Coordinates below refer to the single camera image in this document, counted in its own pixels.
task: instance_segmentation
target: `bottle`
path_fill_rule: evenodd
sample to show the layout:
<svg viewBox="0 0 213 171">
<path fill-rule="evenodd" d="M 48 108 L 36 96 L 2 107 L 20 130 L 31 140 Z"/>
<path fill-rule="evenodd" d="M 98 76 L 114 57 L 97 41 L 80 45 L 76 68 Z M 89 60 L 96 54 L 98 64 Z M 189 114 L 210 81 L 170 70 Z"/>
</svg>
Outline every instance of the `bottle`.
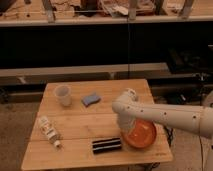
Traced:
<svg viewBox="0 0 213 171">
<path fill-rule="evenodd" d="M 121 98 L 131 98 L 132 101 L 138 101 L 138 96 L 132 89 L 127 89 Z M 135 148 L 148 147 L 156 139 L 156 127 L 152 122 L 118 114 L 117 123 L 121 129 L 123 139 Z"/>
<path fill-rule="evenodd" d="M 39 127 L 42 133 L 46 136 L 47 140 L 54 145 L 55 148 L 60 148 L 61 143 L 59 141 L 60 135 L 50 123 L 46 116 L 41 116 L 38 119 Z"/>
</svg>

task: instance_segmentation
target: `floor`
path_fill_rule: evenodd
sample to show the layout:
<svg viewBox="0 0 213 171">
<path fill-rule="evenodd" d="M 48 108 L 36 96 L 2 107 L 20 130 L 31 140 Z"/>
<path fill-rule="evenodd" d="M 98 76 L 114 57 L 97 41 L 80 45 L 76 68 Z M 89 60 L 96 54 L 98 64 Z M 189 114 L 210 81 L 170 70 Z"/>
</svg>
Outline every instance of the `floor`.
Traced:
<svg viewBox="0 0 213 171">
<path fill-rule="evenodd" d="M 20 171 L 27 141 L 38 111 L 39 103 L 0 104 L 0 171 Z M 204 161 L 208 140 L 202 138 Z M 171 146 L 174 160 L 161 163 L 154 171 L 201 171 L 201 150 L 199 138 L 180 130 L 174 131 Z M 140 166 L 105 167 L 98 169 L 72 169 L 72 171 L 91 170 L 143 170 Z"/>
</svg>

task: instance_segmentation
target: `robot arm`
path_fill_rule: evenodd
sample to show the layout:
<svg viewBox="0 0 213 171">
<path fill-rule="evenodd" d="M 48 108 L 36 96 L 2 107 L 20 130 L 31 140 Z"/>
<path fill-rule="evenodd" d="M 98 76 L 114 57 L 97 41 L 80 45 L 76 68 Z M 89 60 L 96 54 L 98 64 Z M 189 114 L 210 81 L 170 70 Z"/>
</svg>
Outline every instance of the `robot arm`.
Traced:
<svg viewBox="0 0 213 171">
<path fill-rule="evenodd" d="M 137 101 L 134 90 L 127 89 L 112 103 L 112 109 L 118 114 L 118 123 L 121 125 L 128 125 L 128 122 L 131 124 L 135 118 L 141 118 L 212 139 L 213 109 L 210 107 L 143 104 Z M 213 170 L 212 148 L 206 162 L 206 171 Z"/>
</svg>

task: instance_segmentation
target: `cable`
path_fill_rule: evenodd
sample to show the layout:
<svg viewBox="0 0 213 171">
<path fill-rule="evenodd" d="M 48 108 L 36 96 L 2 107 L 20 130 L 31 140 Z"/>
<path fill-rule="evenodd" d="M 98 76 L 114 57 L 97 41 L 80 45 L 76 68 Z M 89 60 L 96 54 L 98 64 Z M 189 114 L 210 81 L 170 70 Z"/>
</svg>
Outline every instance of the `cable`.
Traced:
<svg viewBox="0 0 213 171">
<path fill-rule="evenodd" d="M 166 134 L 167 134 L 167 141 L 169 143 L 169 146 L 171 147 L 172 145 L 172 141 L 174 139 L 174 136 L 173 136 L 173 131 L 174 129 L 173 128 L 167 128 L 166 126 L 163 127 L 164 130 L 166 131 Z"/>
<path fill-rule="evenodd" d="M 127 78 L 130 79 L 130 57 L 131 57 L 131 29 L 130 29 L 130 23 L 129 23 L 129 16 L 127 16 L 127 28 L 128 28 L 128 56 L 127 56 L 127 62 L 128 62 L 128 72 L 127 72 Z"/>
<path fill-rule="evenodd" d="M 200 106 L 202 106 L 202 101 L 203 101 L 203 90 L 204 90 L 204 78 L 203 78 L 203 73 L 200 73 L 200 90 L 199 90 L 199 96 L 200 96 Z M 203 144 L 202 144 L 202 140 L 201 140 L 201 136 L 200 136 L 200 132 L 199 132 L 199 142 L 200 142 L 200 154 L 201 154 L 201 171 L 203 171 Z"/>
<path fill-rule="evenodd" d="M 203 171 L 203 144 L 202 144 L 200 135 L 199 135 L 199 142 L 200 142 L 200 154 L 201 154 L 201 171 Z"/>
</svg>

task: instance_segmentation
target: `cup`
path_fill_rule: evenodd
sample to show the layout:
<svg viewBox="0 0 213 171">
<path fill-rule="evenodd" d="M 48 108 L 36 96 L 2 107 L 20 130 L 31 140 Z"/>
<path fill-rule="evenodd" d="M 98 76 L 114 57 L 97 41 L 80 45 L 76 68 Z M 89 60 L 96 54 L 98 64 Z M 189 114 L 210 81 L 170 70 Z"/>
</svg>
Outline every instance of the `cup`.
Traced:
<svg viewBox="0 0 213 171">
<path fill-rule="evenodd" d="M 54 94 L 62 106 L 70 106 L 71 92 L 68 85 L 59 85 L 55 88 Z"/>
</svg>

